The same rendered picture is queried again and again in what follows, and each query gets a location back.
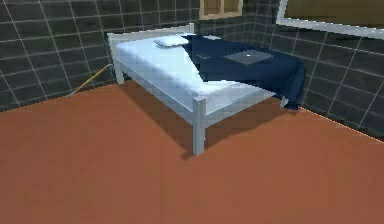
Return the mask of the white framed bed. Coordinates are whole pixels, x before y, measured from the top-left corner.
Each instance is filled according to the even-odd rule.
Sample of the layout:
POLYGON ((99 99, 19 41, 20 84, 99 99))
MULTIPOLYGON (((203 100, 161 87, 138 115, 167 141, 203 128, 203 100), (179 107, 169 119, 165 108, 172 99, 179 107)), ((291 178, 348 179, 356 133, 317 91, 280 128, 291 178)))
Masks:
POLYGON ((205 130, 274 94, 232 81, 204 82, 180 46, 155 41, 192 34, 194 25, 108 35, 117 82, 129 76, 193 126, 193 153, 204 152, 205 130))

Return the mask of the dark blue blanket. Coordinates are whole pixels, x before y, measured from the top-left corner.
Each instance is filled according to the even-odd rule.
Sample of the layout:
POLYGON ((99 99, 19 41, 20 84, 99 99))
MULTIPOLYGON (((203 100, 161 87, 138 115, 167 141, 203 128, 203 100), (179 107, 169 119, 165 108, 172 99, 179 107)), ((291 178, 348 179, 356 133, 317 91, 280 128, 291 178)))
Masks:
POLYGON ((208 40, 202 35, 186 35, 185 39, 189 43, 183 48, 203 81, 226 80, 256 86, 273 92, 278 99, 285 98, 284 108, 298 109, 306 75, 305 65, 298 58, 245 43, 208 40), (246 50, 269 53, 273 58, 251 65, 225 59, 226 55, 246 50))

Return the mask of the white pillow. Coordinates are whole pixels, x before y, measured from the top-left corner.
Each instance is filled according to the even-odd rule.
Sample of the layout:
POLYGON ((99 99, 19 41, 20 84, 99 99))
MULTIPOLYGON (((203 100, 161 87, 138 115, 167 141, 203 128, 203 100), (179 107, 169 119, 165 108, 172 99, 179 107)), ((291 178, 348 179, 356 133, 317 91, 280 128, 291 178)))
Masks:
POLYGON ((158 37, 153 42, 161 47, 175 47, 189 43, 187 39, 177 35, 158 37))

